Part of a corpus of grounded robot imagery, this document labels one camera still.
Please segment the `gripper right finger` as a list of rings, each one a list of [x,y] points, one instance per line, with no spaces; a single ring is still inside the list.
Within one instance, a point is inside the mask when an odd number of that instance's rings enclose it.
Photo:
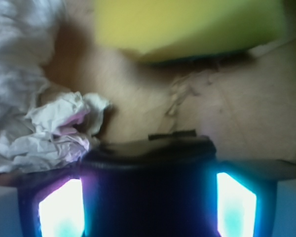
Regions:
[[[222,161],[217,170],[217,229],[222,237],[269,237],[277,184],[272,161]]]

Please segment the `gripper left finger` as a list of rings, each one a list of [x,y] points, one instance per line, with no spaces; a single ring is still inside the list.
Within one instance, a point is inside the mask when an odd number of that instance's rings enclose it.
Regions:
[[[25,237],[81,237],[85,228],[82,182],[75,171],[52,170],[17,178]]]

